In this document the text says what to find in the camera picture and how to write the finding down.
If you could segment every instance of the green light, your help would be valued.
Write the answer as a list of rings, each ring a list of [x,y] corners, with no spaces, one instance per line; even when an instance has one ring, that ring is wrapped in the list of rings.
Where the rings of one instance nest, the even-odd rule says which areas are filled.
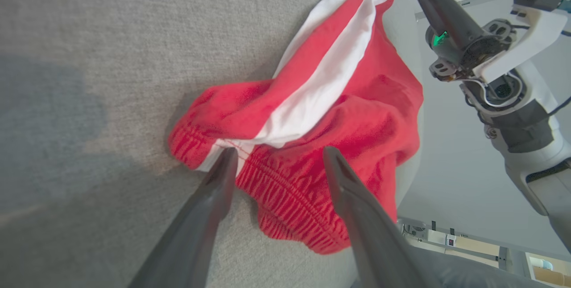
[[[442,42],[444,41],[445,38],[448,37],[448,32],[443,32],[442,35],[440,36],[435,36],[434,37],[434,42],[432,42],[432,46],[438,46],[440,44],[442,44]]]

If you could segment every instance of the white wall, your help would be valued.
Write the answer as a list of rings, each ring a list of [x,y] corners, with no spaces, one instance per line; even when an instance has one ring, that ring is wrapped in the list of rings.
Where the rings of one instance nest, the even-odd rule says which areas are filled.
[[[512,0],[497,0],[466,10],[483,25],[494,18],[511,19],[511,4]],[[422,161],[398,214],[429,226],[436,221],[437,227],[452,227],[490,243],[571,261],[547,217],[532,209],[505,174],[502,156],[484,137],[483,126],[475,110],[465,105],[457,83],[437,81],[428,73],[436,56],[424,42],[427,27],[426,19],[419,20],[418,40],[426,69]],[[571,37],[561,36],[533,61],[559,102],[571,95]],[[557,118],[563,135],[571,140],[571,106]]]

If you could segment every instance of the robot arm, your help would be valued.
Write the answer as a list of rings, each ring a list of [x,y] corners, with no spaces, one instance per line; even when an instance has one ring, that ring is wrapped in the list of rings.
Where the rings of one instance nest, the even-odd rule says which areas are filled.
[[[508,20],[482,28],[454,0],[418,0],[430,22],[426,42],[439,57],[440,81],[462,81],[466,103],[505,159],[505,169],[571,251],[571,146],[554,114],[561,106],[530,58],[561,34],[567,17],[551,12],[562,0],[514,0],[512,15],[529,25],[516,42]]]

